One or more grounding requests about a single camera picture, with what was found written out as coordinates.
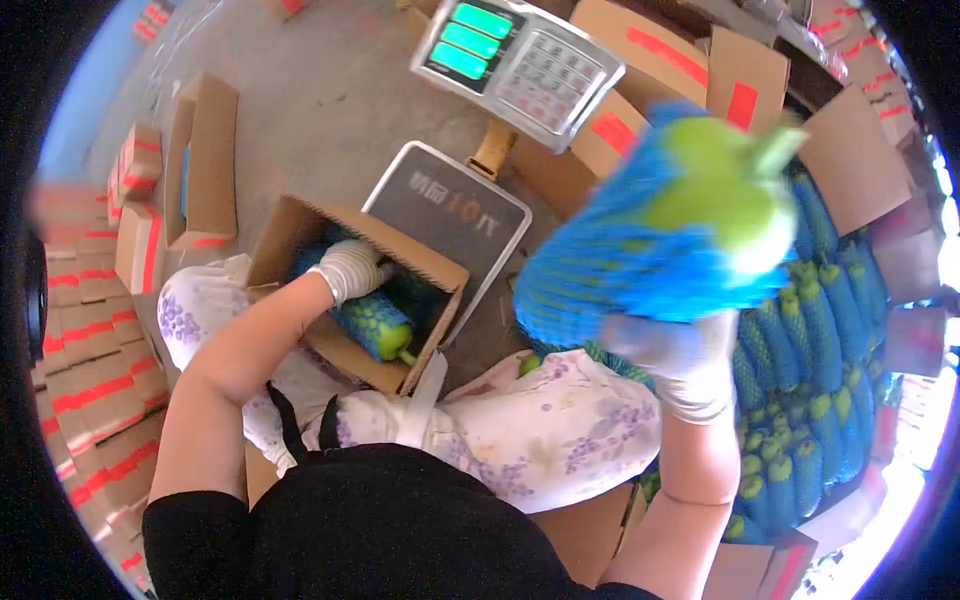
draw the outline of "person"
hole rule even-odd
[[[696,361],[676,360],[669,348],[652,357],[645,348],[653,400],[642,385],[624,385],[602,366],[581,364],[582,355],[564,353],[552,370],[484,384],[492,389],[432,408],[416,430],[419,441],[396,444],[410,422],[396,399],[365,391],[322,403],[294,401],[287,392],[309,394],[314,385],[304,378],[314,375],[284,368],[299,360],[297,342],[319,316],[382,283],[379,259],[363,242],[341,242],[304,275],[250,306],[242,286],[224,284],[240,278],[224,276],[235,266],[229,261],[181,271],[164,286],[160,326],[183,373],[170,399],[143,517],[157,595],[700,597],[739,481],[730,368],[735,313],[688,325],[700,334]],[[220,290],[219,299],[206,292],[205,277],[218,282],[212,287]],[[218,302],[218,310],[199,319],[194,314]],[[608,348],[624,358],[640,355],[631,326],[628,319],[605,332]],[[538,406],[545,397],[553,398],[556,410]],[[635,418],[649,401],[662,410]],[[466,408],[458,410],[462,403]],[[298,406],[291,410],[291,404]],[[587,414],[600,418],[580,423]],[[651,422],[660,430],[656,438],[625,433]],[[355,425],[365,425],[362,439]],[[576,427],[603,435],[564,442]],[[272,439],[277,430],[280,441]],[[252,510],[245,435],[282,463],[282,477]],[[579,501],[625,481],[650,462],[651,442],[660,446],[660,492],[596,589],[574,583],[524,512]],[[498,458],[524,445],[525,463]],[[460,449],[451,454],[454,446]],[[625,460],[632,452],[638,458]],[[530,498],[546,499],[524,504]]]

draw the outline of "digital scale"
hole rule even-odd
[[[410,69],[562,153],[623,61],[525,2],[444,0]]]

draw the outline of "red tape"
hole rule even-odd
[[[625,156],[630,151],[636,139],[636,134],[612,112],[601,114],[594,119],[590,128],[621,156]]]
[[[697,64],[696,60],[636,27],[627,28],[627,39],[644,50],[666,60],[674,68],[680,69],[686,75],[689,75],[693,81],[703,87],[707,87],[707,70]]]
[[[53,354],[63,352],[63,338],[52,338],[49,335],[43,338],[43,353]]]
[[[124,310],[118,313],[113,313],[110,316],[110,319],[114,323],[120,323],[121,321],[135,321],[136,320],[136,311],[135,310]]]
[[[80,279],[75,275],[59,275],[55,277],[47,278],[47,287],[59,287],[61,285],[69,285],[76,287],[80,285]]]
[[[909,110],[909,107],[908,107],[907,105],[900,105],[900,106],[895,107],[895,108],[888,108],[888,109],[886,109],[886,110],[882,110],[882,111],[880,112],[880,115],[879,115],[879,116],[880,116],[880,120],[882,121],[883,119],[888,119],[888,118],[890,118],[890,117],[895,117],[895,116],[897,116],[898,114],[904,114],[904,113],[907,112],[908,110]]]
[[[51,435],[60,431],[60,423],[57,421],[56,417],[51,417],[49,419],[44,419],[40,422],[40,433],[43,434],[43,439],[46,440]]]
[[[228,240],[220,239],[216,237],[206,237],[202,240],[197,240],[191,244],[192,248],[220,248],[225,246]]]
[[[141,358],[130,366],[130,374],[140,375],[155,368],[156,360],[154,360],[153,356],[147,356],[145,358]]]
[[[280,4],[290,14],[297,14],[303,10],[303,3],[300,0],[280,0]]]
[[[733,85],[730,106],[727,108],[727,122],[744,132],[748,131],[754,121],[757,95],[756,90],[749,85],[736,82]]]
[[[160,225],[162,225],[163,219],[150,206],[144,204],[143,209],[153,218],[153,221],[150,223],[150,233],[147,235],[147,253],[143,261],[143,284],[141,286],[141,293],[146,294],[152,292],[154,289],[156,246],[160,241]]]

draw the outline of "green radish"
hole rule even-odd
[[[543,364],[543,361],[540,360],[540,357],[536,354],[531,354],[523,360],[520,361],[520,371],[519,376],[522,377],[527,373],[533,371],[534,369],[539,369],[540,365]]]
[[[755,454],[745,454],[740,467],[740,477],[749,477],[763,471],[763,462]]]
[[[410,367],[417,357],[407,347],[414,334],[410,319],[376,291],[347,300],[332,312],[334,321],[377,362],[400,359]]]

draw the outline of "gloved hand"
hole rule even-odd
[[[380,258],[367,242],[345,240],[331,246],[307,273],[319,273],[326,279],[340,308],[347,300],[366,296],[394,274],[393,263],[376,266]]]
[[[604,348],[646,370],[654,392],[678,418],[707,424],[735,398],[731,353],[738,312],[725,310],[696,324],[616,315],[604,323]]]

